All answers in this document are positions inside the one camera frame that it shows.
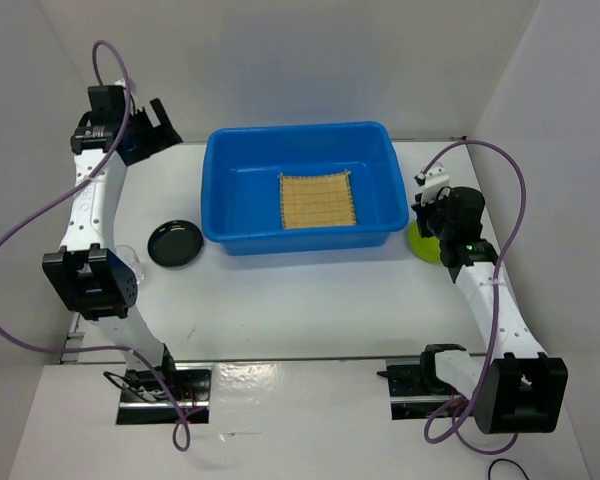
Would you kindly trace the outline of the green plastic plate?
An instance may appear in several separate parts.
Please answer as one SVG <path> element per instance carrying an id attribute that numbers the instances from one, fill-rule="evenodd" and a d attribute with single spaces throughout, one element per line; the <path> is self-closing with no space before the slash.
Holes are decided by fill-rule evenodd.
<path id="1" fill-rule="evenodd" d="M 435 237 L 424 238 L 420 235 L 418 225 L 412 222 L 407 228 L 407 244 L 413 254 L 427 263 L 441 264 L 439 240 Z"/>

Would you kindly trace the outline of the bamboo placemat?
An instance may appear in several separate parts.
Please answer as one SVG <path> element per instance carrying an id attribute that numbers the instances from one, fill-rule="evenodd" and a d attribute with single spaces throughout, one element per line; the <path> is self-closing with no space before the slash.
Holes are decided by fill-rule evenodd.
<path id="1" fill-rule="evenodd" d="M 349 170 L 318 176 L 279 175 L 284 229 L 354 226 L 357 217 Z"/>

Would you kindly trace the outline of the black round dish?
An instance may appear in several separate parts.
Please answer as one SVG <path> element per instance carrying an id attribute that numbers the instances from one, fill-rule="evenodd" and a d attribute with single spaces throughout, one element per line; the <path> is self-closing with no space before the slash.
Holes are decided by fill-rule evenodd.
<path id="1" fill-rule="evenodd" d="M 151 233 L 147 252 L 155 264 L 179 268 L 195 260 L 203 246 L 204 237 L 198 226 L 187 220 L 171 220 Z"/>

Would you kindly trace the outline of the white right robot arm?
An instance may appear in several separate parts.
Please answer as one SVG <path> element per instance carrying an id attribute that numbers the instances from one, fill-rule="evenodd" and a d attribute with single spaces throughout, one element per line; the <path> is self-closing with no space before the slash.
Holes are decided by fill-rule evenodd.
<path id="1" fill-rule="evenodd" d="M 470 187 L 426 187 L 415 197 L 419 234 L 439 242 L 442 264 L 466 299 L 487 352 L 474 359 L 457 344 L 425 348 L 418 381 L 430 393 L 463 395 L 484 434 L 555 430 L 568 379 L 565 362 L 535 339 L 482 236 L 483 195 Z"/>

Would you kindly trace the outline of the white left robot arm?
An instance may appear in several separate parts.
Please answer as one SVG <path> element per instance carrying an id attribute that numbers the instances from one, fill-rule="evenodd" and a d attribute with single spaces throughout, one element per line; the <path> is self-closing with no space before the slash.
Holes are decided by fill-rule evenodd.
<path id="1" fill-rule="evenodd" d="M 47 253 L 42 269 L 65 307 L 96 327 L 122 353 L 121 379 L 144 401 L 164 400 L 179 387 L 168 347 L 150 331 L 137 307 L 137 278 L 115 248 L 115 217 L 131 161 L 161 150 L 137 138 L 151 123 L 135 113 L 129 90 L 121 85 L 88 88 L 90 109 L 70 140 L 75 190 L 64 236 Z"/>

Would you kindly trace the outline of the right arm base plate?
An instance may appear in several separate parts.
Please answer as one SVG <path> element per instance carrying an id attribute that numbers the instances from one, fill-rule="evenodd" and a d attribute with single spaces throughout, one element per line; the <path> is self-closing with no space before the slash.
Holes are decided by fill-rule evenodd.
<path id="1" fill-rule="evenodd" d="M 439 380 L 428 355 L 390 357 L 376 375 L 386 381 L 391 418 L 394 421 L 427 419 L 436 409 L 451 401 L 441 416 L 464 404 L 464 397 L 452 386 Z"/>

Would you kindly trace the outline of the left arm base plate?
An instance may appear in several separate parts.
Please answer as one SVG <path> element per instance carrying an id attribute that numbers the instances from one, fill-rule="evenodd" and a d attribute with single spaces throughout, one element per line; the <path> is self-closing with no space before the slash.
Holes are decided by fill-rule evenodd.
<path id="1" fill-rule="evenodd" d="M 111 371 L 104 378 L 119 392 L 117 425 L 173 424 L 178 414 L 168 394 L 149 372 Z M 189 424 L 207 424 L 210 415 L 212 368 L 205 364 L 176 365 L 166 380 L 171 396 Z"/>

